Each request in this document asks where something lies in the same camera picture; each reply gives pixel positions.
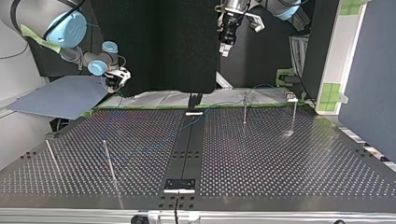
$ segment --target gray sheet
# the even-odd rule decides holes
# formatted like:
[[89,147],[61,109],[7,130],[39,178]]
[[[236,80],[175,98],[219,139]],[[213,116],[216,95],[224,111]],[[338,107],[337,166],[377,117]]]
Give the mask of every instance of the gray sheet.
[[346,85],[348,104],[339,119],[352,132],[396,161],[396,44],[394,0],[369,2]]
[[106,94],[100,77],[62,77],[23,96],[7,108],[28,114],[77,119],[96,106]]

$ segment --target white wall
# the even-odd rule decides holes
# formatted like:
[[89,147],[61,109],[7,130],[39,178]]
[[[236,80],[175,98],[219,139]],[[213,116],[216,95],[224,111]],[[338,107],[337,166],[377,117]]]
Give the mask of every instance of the white wall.
[[[26,47],[26,41],[0,22],[0,58],[17,54]],[[16,96],[45,85],[38,74],[30,49],[15,58],[0,60],[0,107]]]
[[[340,92],[345,92],[365,10],[366,5],[362,5],[361,10],[357,15],[337,16],[326,65],[323,71],[323,77],[320,83],[318,102],[320,102],[324,83],[340,83]],[[321,115],[338,115],[340,105],[341,103],[338,103],[334,112],[317,112]]]
[[[17,54],[26,42],[0,22],[0,58]],[[38,146],[50,132],[50,118],[13,112],[5,106],[45,85],[30,49],[10,59],[0,59],[0,170],[21,154]]]

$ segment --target white fabric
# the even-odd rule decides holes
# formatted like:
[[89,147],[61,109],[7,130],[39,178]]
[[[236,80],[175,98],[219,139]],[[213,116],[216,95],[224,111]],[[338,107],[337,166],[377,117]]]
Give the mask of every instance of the white fabric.
[[[248,93],[252,104],[278,104],[286,103],[285,88],[276,89],[234,89],[217,90],[204,94],[201,105],[213,105],[222,102],[240,102]],[[114,96],[98,107],[125,107],[125,106],[187,106],[190,94],[180,91],[148,91],[131,98]]]

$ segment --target blue cable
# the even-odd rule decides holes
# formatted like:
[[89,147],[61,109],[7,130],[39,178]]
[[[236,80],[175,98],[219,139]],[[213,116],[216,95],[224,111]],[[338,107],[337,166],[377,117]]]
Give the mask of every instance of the blue cable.
[[[196,120],[194,120],[194,121],[192,121],[192,122],[186,124],[185,126],[181,127],[179,131],[183,131],[184,129],[190,127],[192,124],[198,122],[198,121],[201,119],[201,117],[203,117],[207,112],[209,112],[210,109],[212,109],[212,108],[215,107],[216,105],[240,104],[240,103],[242,103],[242,102],[243,102],[243,100],[241,100],[241,101],[239,101],[239,102],[221,102],[221,103],[213,104],[213,105],[211,105],[210,107],[208,107],[208,108],[204,111],[204,113],[203,113],[202,116],[200,116],[198,119],[196,119]],[[106,133],[107,133],[107,130],[108,130],[107,127],[108,127],[109,123],[108,123],[107,126],[106,126],[105,135],[107,135]],[[164,139],[161,143],[159,143],[159,144],[155,144],[155,145],[153,145],[153,146],[151,146],[151,147],[147,147],[147,148],[145,148],[145,149],[143,149],[143,150],[137,150],[137,151],[133,151],[133,152],[130,152],[130,153],[125,153],[125,154],[119,155],[119,156],[110,156],[110,157],[108,157],[108,156],[105,154],[105,152],[103,152],[102,150],[100,150],[100,152],[101,152],[102,156],[104,157],[104,159],[106,159],[106,160],[107,160],[107,159],[111,159],[111,160],[115,160],[115,161],[122,161],[122,160],[125,160],[125,159],[128,159],[128,158],[132,157],[136,152],[144,152],[144,153],[145,153],[145,152],[148,152],[148,151],[150,151],[150,150],[152,150],[152,149],[156,149],[156,148],[158,148],[158,147],[162,147],[164,144],[168,143],[170,140],[173,140],[173,139],[176,138],[177,136],[178,136],[178,133],[172,134],[172,135],[170,135],[169,137],[165,138],[165,139]]]
[[[253,87],[253,88],[247,93],[247,96],[248,96],[253,90],[255,90],[255,89],[259,88],[259,87],[271,87],[271,88],[275,88],[274,86],[272,86],[272,85],[270,85],[270,84],[268,84],[268,83],[259,84],[259,85],[255,86],[255,87]],[[201,117],[203,117],[207,112],[209,112],[210,109],[212,109],[213,107],[215,107],[215,106],[217,106],[217,105],[240,104],[240,103],[243,103],[244,101],[245,101],[245,99],[240,100],[239,102],[221,102],[221,103],[213,104],[213,105],[211,105],[210,107],[208,107],[208,108],[204,111],[204,113],[203,113],[202,116],[200,116],[198,119],[196,119],[196,120],[190,122],[189,124],[186,124],[185,126],[181,127],[179,131],[181,132],[181,131],[183,131],[184,129],[186,129],[186,128],[190,127],[191,125],[193,125],[194,123],[198,122],[198,121],[201,119]],[[120,100],[119,105],[116,106],[115,109],[116,109],[117,107],[120,106],[121,102],[122,102],[122,98],[121,98],[121,100]],[[108,130],[109,124],[111,123],[111,120],[112,120],[112,119],[110,119],[109,123],[107,124],[107,126],[106,126],[106,128],[105,128],[105,134],[104,134],[104,138],[105,138],[105,139],[106,139],[106,137],[107,137],[107,130]],[[158,148],[158,147],[162,147],[164,144],[168,143],[170,140],[173,140],[174,138],[176,138],[177,135],[178,135],[178,133],[172,134],[172,135],[170,135],[169,137],[166,137],[166,138],[165,138],[161,143],[159,143],[159,144],[155,144],[155,145],[150,146],[150,147],[147,147],[147,148],[145,148],[145,149],[143,149],[143,150],[137,150],[137,151],[130,152],[130,153],[125,153],[125,154],[119,155],[119,156],[110,156],[110,157],[108,158],[104,151],[100,150],[100,152],[101,152],[102,156],[104,157],[104,159],[106,159],[106,160],[107,160],[107,159],[111,159],[111,160],[115,160],[115,161],[122,161],[122,160],[125,160],[125,159],[128,159],[128,158],[132,157],[136,152],[148,152],[148,151],[150,151],[150,150],[152,150],[152,149],[155,149],[155,148]]]

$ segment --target cable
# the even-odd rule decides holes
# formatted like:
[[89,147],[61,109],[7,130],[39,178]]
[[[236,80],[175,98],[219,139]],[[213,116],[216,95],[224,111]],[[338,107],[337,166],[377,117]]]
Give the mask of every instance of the cable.
[[119,58],[122,58],[122,59],[124,60],[124,63],[122,64],[121,67],[125,66],[125,64],[126,64],[126,58],[125,58],[124,56],[122,56],[122,55],[119,55]]
[[76,5],[74,8],[72,8],[70,11],[68,11],[66,14],[64,14],[59,20],[57,20],[55,23],[51,25],[51,27],[44,33],[43,39],[47,40],[47,36],[59,25],[61,22],[63,22],[67,17],[69,17],[73,12],[77,11],[82,5],[84,5],[85,0],[82,0],[78,5]]
[[235,21],[233,21],[229,24],[226,24],[224,27],[232,26],[232,25],[236,24],[237,22],[239,22],[241,19],[243,19],[245,17],[245,15],[247,14],[248,9],[250,8],[250,3],[251,3],[251,0],[248,0],[247,9],[244,11],[244,13],[242,13]]
[[[208,107],[208,108],[204,111],[204,113],[203,113],[202,116],[200,116],[200,117],[199,117],[198,119],[196,119],[195,121],[192,121],[192,122],[190,122],[189,124],[186,124],[185,126],[181,127],[181,128],[179,129],[179,131],[181,132],[181,131],[183,131],[184,129],[190,127],[192,124],[198,122],[198,121],[201,119],[201,117],[203,117],[210,109],[212,109],[213,107],[215,107],[215,106],[217,106],[217,105],[240,104],[240,103],[242,103],[242,102],[243,102],[243,100],[241,100],[241,101],[239,101],[239,102],[221,102],[221,103],[213,104],[213,105],[211,105],[210,107]],[[122,154],[122,155],[119,155],[119,156],[112,156],[112,157],[110,157],[110,159],[111,159],[111,160],[115,160],[115,161],[123,161],[123,160],[129,159],[129,158],[132,157],[136,152],[143,152],[143,153],[144,153],[144,152],[148,152],[148,151],[150,151],[150,150],[152,150],[152,149],[156,149],[156,148],[158,148],[158,147],[162,147],[164,144],[170,142],[171,140],[173,140],[173,139],[176,138],[177,136],[178,136],[178,132],[177,132],[176,134],[172,134],[172,135],[168,136],[167,138],[165,138],[163,141],[161,141],[161,142],[158,143],[158,144],[152,145],[152,146],[150,146],[150,147],[146,147],[146,148],[141,149],[141,150],[136,150],[136,151],[133,151],[133,152],[125,153],[125,154]],[[103,157],[104,159],[107,160],[108,157],[106,156],[106,153],[105,153],[103,150],[99,150],[99,151],[100,151],[100,153],[102,154],[102,157]]]
[[[293,21],[294,21],[294,17],[291,17],[291,24],[293,24]],[[291,26],[290,36],[293,36],[293,26]],[[315,106],[315,108],[316,108],[316,107],[317,107],[317,103],[315,102],[316,99],[314,99],[314,98],[309,94],[309,92],[308,92],[308,90],[307,90],[305,84],[303,83],[302,75],[299,73],[299,71],[298,71],[298,69],[297,69],[297,61],[296,61],[296,58],[294,57],[294,47],[293,47],[292,43],[290,43],[290,51],[291,51],[291,58],[293,59],[294,64],[295,64],[295,67],[296,67],[296,74],[295,74],[295,75],[297,75],[297,77],[300,79],[300,83],[301,83],[301,85],[303,86],[303,89],[304,89],[304,91],[306,92],[306,95],[311,99],[312,104],[314,104],[314,106]]]
[[87,22],[87,25],[89,25],[89,26],[91,26],[91,27],[96,27],[96,28],[99,28],[99,26],[98,26],[98,25],[95,25],[95,24],[92,24],[92,23],[89,23],[89,22]]
[[[247,93],[247,95],[249,95],[254,89],[259,88],[259,87],[263,87],[263,86],[275,88],[274,86],[272,86],[272,85],[270,85],[270,84],[264,83],[264,84],[260,84],[260,85],[257,85],[257,86],[255,86],[255,87],[253,87],[253,88]],[[119,103],[114,109],[117,109],[117,108],[120,106],[121,101],[120,101],[120,103]],[[161,141],[161,142],[158,143],[158,144],[154,144],[154,145],[152,145],[152,146],[149,146],[149,147],[146,147],[146,148],[143,148],[143,149],[140,149],[140,150],[138,149],[138,150],[135,150],[135,151],[133,151],[133,152],[125,153],[125,154],[122,154],[122,155],[111,156],[110,158],[107,157],[106,153],[105,153],[103,150],[98,150],[98,151],[100,152],[100,154],[102,155],[102,157],[103,157],[105,160],[111,159],[111,160],[115,160],[115,161],[122,161],[122,160],[129,159],[129,158],[132,157],[136,152],[143,152],[143,153],[144,153],[144,152],[148,152],[148,151],[150,151],[150,150],[152,150],[152,149],[156,149],[156,148],[158,148],[158,147],[162,147],[163,145],[165,145],[166,143],[170,142],[171,140],[174,140],[174,139],[178,136],[178,133],[179,133],[179,132],[181,132],[181,131],[187,129],[188,127],[190,127],[191,125],[197,123],[205,114],[207,114],[207,113],[208,113],[211,109],[213,109],[214,107],[216,107],[216,106],[218,106],[218,105],[241,104],[241,103],[243,103],[243,102],[244,102],[244,99],[242,99],[242,100],[240,100],[240,101],[238,101],[238,102],[220,102],[220,103],[213,104],[213,105],[209,106],[209,107],[203,112],[202,116],[200,116],[198,119],[196,119],[196,120],[194,120],[194,121],[192,121],[192,122],[186,124],[185,126],[182,126],[182,127],[178,130],[177,133],[172,134],[172,135],[166,137],[163,141]],[[105,127],[105,133],[104,133],[104,139],[105,139],[105,140],[107,139],[108,126],[111,124],[111,121],[112,121],[112,120],[113,120],[113,118],[110,118],[110,119],[109,119],[109,122],[108,122],[108,124],[107,124],[107,126]]]
[[302,78],[302,76],[299,74],[299,71],[298,71],[298,69],[297,69],[297,61],[296,61],[296,58],[294,57],[294,47],[293,47],[292,44],[291,44],[291,55],[292,55],[291,58],[294,60],[294,64],[295,64],[295,66],[296,66],[297,77],[300,79],[300,83],[301,83],[301,85],[303,86],[304,91],[306,92],[306,95],[311,99],[312,104],[314,104],[314,106],[315,106],[315,108],[316,108],[316,107],[317,107],[317,103],[314,101],[314,98],[309,94],[308,90],[306,89],[306,86],[305,86],[304,83],[303,83],[303,78]]
[[14,55],[10,55],[10,56],[7,56],[7,57],[2,57],[2,58],[0,58],[0,60],[10,59],[10,58],[15,58],[17,56],[20,56],[21,54],[23,54],[27,50],[28,47],[29,47],[29,43],[26,43],[26,46],[25,46],[23,51],[21,51],[21,52],[19,52],[17,54],[14,54]]
[[304,0],[303,2],[297,3],[297,4],[288,3],[288,2],[285,2],[285,0],[277,0],[277,1],[286,7],[298,7],[298,6],[302,6],[302,5],[306,4],[310,0]]

